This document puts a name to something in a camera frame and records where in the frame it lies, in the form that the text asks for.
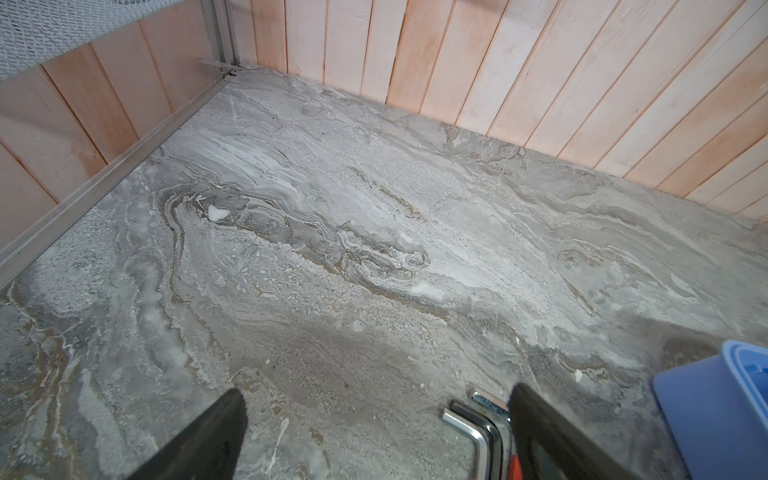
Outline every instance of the blue plastic container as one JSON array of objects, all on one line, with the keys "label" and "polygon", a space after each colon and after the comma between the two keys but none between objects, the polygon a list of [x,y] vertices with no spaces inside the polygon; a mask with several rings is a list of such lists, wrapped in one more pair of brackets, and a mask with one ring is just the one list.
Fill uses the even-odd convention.
[{"label": "blue plastic container", "polygon": [[768,478],[768,349],[729,340],[654,391],[694,480]]}]

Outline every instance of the gray marble slab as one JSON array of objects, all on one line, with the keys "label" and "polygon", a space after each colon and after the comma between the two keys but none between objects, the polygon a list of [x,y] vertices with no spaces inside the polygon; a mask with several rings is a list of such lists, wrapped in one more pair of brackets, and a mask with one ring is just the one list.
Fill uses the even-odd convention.
[{"label": "gray marble slab", "polygon": [[245,71],[0,292],[3,478],[122,478],[232,386],[238,478],[468,478],[527,382],[641,478],[656,372],[768,345],[768,229]]}]

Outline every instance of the mesh panel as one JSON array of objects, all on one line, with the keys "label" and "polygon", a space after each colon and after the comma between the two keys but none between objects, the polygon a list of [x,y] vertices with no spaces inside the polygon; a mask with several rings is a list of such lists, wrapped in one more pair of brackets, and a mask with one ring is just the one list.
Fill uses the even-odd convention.
[{"label": "mesh panel", "polygon": [[181,0],[0,0],[0,81]]}]

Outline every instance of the hex key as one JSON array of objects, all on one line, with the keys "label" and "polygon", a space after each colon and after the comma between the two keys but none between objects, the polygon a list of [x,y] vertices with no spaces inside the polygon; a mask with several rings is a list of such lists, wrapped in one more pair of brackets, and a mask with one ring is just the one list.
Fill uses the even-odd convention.
[{"label": "hex key", "polygon": [[491,410],[494,413],[498,413],[507,421],[509,422],[509,411],[507,410],[507,406],[505,403],[503,403],[501,400],[497,399],[490,393],[486,392],[485,390],[480,390],[479,388],[475,387],[472,389],[472,394],[470,394],[470,398],[475,400],[480,405],[484,406],[488,410]]},{"label": "hex key", "polygon": [[478,405],[480,405],[482,408],[487,409],[488,411],[502,417],[507,422],[507,428],[509,429],[507,445],[507,449],[509,450],[509,458],[502,458],[502,479],[507,480],[508,472],[511,467],[510,465],[506,465],[506,468],[504,468],[504,463],[509,463],[507,461],[511,461],[511,458],[516,454],[515,437],[512,435],[512,420],[509,418],[509,410],[507,410],[507,405],[490,393],[486,392],[485,390],[480,390],[476,386],[469,391],[469,398],[478,403]]},{"label": "hex key", "polygon": [[471,436],[475,441],[475,451],[477,452],[477,459],[475,460],[475,480],[486,480],[490,473],[490,465],[488,463],[488,440],[485,437],[485,433],[474,423],[456,415],[448,409],[442,410],[442,419]]},{"label": "hex key", "polygon": [[488,433],[491,439],[491,476],[488,478],[491,480],[499,480],[502,477],[504,447],[502,446],[502,436],[498,433],[496,425],[494,425],[487,416],[458,400],[451,400],[448,407],[455,414],[464,417]]}]

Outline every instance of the vertical wood paneling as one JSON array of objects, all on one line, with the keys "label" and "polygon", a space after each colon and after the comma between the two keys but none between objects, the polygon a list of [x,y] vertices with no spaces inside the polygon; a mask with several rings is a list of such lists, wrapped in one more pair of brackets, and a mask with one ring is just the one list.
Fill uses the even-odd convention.
[{"label": "vertical wood paneling", "polygon": [[256,52],[256,34],[253,30],[253,9],[250,0],[230,1],[240,64],[244,67],[255,67],[259,64],[259,56]]},{"label": "vertical wood paneling", "polygon": [[715,197],[710,205],[738,213],[766,194],[768,194],[768,164],[763,164]]},{"label": "vertical wood paneling", "polygon": [[680,0],[560,157],[595,166],[742,0]]},{"label": "vertical wood paneling", "polygon": [[43,68],[108,163],[136,143],[136,131],[90,44],[46,61]]},{"label": "vertical wood paneling", "polygon": [[[739,155],[709,180],[699,185],[696,190],[690,192],[686,198],[701,204],[710,202],[766,162],[768,162],[768,137],[763,137],[761,141]],[[766,193],[768,193],[768,182],[765,186]]]},{"label": "vertical wood paneling", "polygon": [[747,218],[754,218],[761,222],[768,222],[768,195],[740,211],[740,214]]},{"label": "vertical wood paneling", "polygon": [[454,124],[508,0],[456,2],[421,113]]},{"label": "vertical wood paneling", "polygon": [[386,103],[419,111],[455,0],[408,2]]},{"label": "vertical wood paneling", "polygon": [[288,73],[284,0],[251,0],[259,65]]},{"label": "vertical wood paneling", "polygon": [[91,44],[139,137],[170,116],[170,104],[138,23]]},{"label": "vertical wood paneling", "polygon": [[656,187],[768,92],[768,40],[736,67],[626,175]]},{"label": "vertical wood paneling", "polygon": [[674,0],[620,2],[525,146],[557,156],[672,5]]},{"label": "vertical wood paneling", "polygon": [[288,73],[323,83],[326,0],[286,0]]},{"label": "vertical wood paneling", "polygon": [[408,0],[373,0],[360,88],[363,97],[386,101],[407,3]]},{"label": "vertical wood paneling", "polygon": [[456,125],[486,133],[558,0],[510,0]]},{"label": "vertical wood paneling", "polygon": [[0,144],[0,249],[56,206],[50,195]]},{"label": "vertical wood paneling", "polygon": [[199,0],[184,0],[139,20],[174,111],[216,79]]},{"label": "vertical wood paneling", "polygon": [[624,176],[768,37],[768,3],[746,0],[599,163]]},{"label": "vertical wood paneling", "polygon": [[488,135],[525,145],[617,0],[564,0],[545,27]]},{"label": "vertical wood paneling", "polygon": [[328,0],[325,84],[360,94],[372,0]]},{"label": "vertical wood paneling", "polygon": [[728,125],[658,186],[685,197],[734,158],[768,134],[768,97]]},{"label": "vertical wood paneling", "polygon": [[0,84],[0,139],[59,202],[106,164],[40,67]]}]

